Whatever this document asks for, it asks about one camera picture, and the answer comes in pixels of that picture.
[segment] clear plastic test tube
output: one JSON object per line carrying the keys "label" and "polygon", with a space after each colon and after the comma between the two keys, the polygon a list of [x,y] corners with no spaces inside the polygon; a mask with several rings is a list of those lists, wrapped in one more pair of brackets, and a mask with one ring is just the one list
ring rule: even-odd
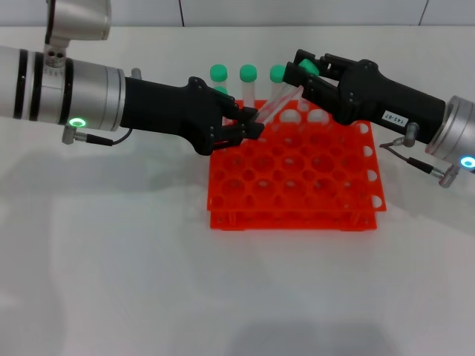
{"label": "clear plastic test tube", "polygon": [[228,69],[225,65],[213,65],[209,70],[209,75],[213,81],[213,88],[227,88],[226,80],[228,79]]}
{"label": "clear plastic test tube", "polygon": [[[318,68],[308,59],[304,59],[300,64],[299,64],[300,67],[304,68],[307,72],[315,75],[315,76],[318,76],[319,72],[318,72]],[[299,111],[308,111],[310,110],[310,103],[308,100],[302,98],[302,96],[300,95],[298,97],[298,103],[297,103],[297,109]]]}
{"label": "clear plastic test tube", "polygon": [[[228,90],[225,87],[216,87],[215,90],[228,95]],[[223,126],[226,125],[227,123],[228,123],[228,119],[223,116]]]}
{"label": "clear plastic test tube", "polygon": [[[308,73],[313,76],[318,76],[318,68],[308,59],[304,59],[300,64]],[[277,93],[272,95],[272,97],[259,109],[258,113],[255,115],[255,120],[263,124],[267,124],[272,121],[274,115],[278,113],[290,100],[294,99],[295,96],[301,96],[304,91],[304,87],[293,87],[290,84],[283,82],[281,88]]]}
{"label": "clear plastic test tube", "polygon": [[253,65],[243,65],[239,77],[243,82],[244,106],[255,108],[255,81],[258,78],[258,70]]}
{"label": "clear plastic test tube", "polygon": [[270,80],[272,82],[272,94],[273,97],[282,87],[284,81],[285,67],[283,65],[275,65],[270,68]]}

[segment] black stripe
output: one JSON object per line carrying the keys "label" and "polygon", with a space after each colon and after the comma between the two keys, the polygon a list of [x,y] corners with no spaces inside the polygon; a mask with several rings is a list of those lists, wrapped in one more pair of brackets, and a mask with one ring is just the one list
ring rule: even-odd
{"label": "black stripe", "polygon": [[185,19],[183,18],[183,7],[181,6],[181,0],[178,0],[178,4],[180,6],[181,25],[182,27],[185,27]]}
{"label": "black stripe", "polygon": [[50,0],[50,12],[47,16],[47,29],[46,29],[46,38],[45,38],[45,43],[47,45],[50,44],[51,35],[53,33],[55,7],[56,7],[56,0]]}
{"label": "black stripe", "polygon": [[69,110],[71,109],[71,99],[73,98],[73,80],[74,80],[74,62],[72,59],[66,59],[65,68],[65,92],[62,96],[61,116],[59,117],[59,125],[66,125],[69,118]]}
{"label": "black stripe", "polygon": [[13,118],[21,119],[23,115],[24,87],[27,82],[28,51],[20,50],[18,78],[16,79],[15,110]]}
{"label": "black stripe", "polygon": [[33,94],[31,96],[30,121],[38,121],[39,103],[42,98],[43,53],[35,53],[35,72],[33,77]]}

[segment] rack hole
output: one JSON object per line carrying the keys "label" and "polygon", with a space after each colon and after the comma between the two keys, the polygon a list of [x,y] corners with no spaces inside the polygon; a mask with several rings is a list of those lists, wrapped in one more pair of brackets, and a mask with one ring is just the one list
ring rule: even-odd
{"label": "rack hole", "polygon": [[295,124],[299,124],[302,121],[302,118],[298,111],[288,109],[282,112],[280,120],[281,122],[293,122]]}
{"label": "rack hole", "polygon": [[378,174],[375,171],[368,170],[368,180],[370,182],[374,182],[378,179]]}
{"label": "rack hole", "polygon": [[254,184],[252,190],[258,199],[269,199],[275,192],[275,186],[267,179],[260,179]]}
{"label": "rack hole", "polygon": [[304,184],[297,180],[288,180],[284,184],[284,193],[293,199],[302,197],[305,195]]}
{"label": "rack hole", "polygon": [[336,195],[335,185],[330,179],[319,179],[313,185],[313,191],[320,197],[331,199]]}
{"label": "rack hole", "polygon": [[353,206],[354,202],[351,197],[342,196],[337,199],[337,204],[343,209],[349,209]]}
{"label": "rack hole", "polygon": [[288,156],[284,158],[283,167],[289,172],[299,172],[304,169],[305,162],[300,156]]}
{"label": "rack hole", "polygon": [[300,135],[292,135],[284,137],[284,145],[288,148],[297,148],[302,144]]}
{"label": "rack hole", "polygon": [[341,166],[347,171],[358,173],[363,169],[362,159],[356,155],[348,156],[342,159]]}
{"label": "rack hole", "polygon": [[358,126],[362,134],[367,134],[370,131],[370,128],[366,124],[359,124]]}
{"label": "rack hole", "polygon": [[366,199],[369,195],[367,186],[357,179],[354,179],[351,182],[346,182],[344,188],[351,197],[357,200]]}
{"label": "rack hole", "polygon": [[233,154],[224,161],[223,165],[229,173],[238,173],[244,169],[245,163],[241,155]]}
{"label": "rack hole", "polygon": [[331,139],[323,133],[314,133],[309,138],[310,144],[318,148],[327,149],[331,143]]}
{"label": "rack hole", "polygon": [[252,167],[258,172],[266,173],[274,168],[274,159],[270,155],[257,156]]}
{"label": "rack hole", "polygon": [[373,155],[373,149],[370,146],[364,146],[363,153],[365,157],[371,157]]}
{"label": "rack hole", "polygon": [[322,125],[327,125],[330,122],[330,116],[326,111],[322,109],[315,109],[309,112],[307,117],[308,122],[319,122]]}
{"label": "rack hole", "polygon": [[377,195],[373,195],[373,207],[375,209],[382,207],[383,201]]}
{"label": "rack hole", "polygon": [[333,170],[335,164],[330,156],[322,155],[312,159],[312,166],[317,172],[327,173]]}
{"label": "rack hole", "polygon": [[244,191],[244,184],[239,179],[230,179],[223,185],[223,193],[230,197],[237,197]]}

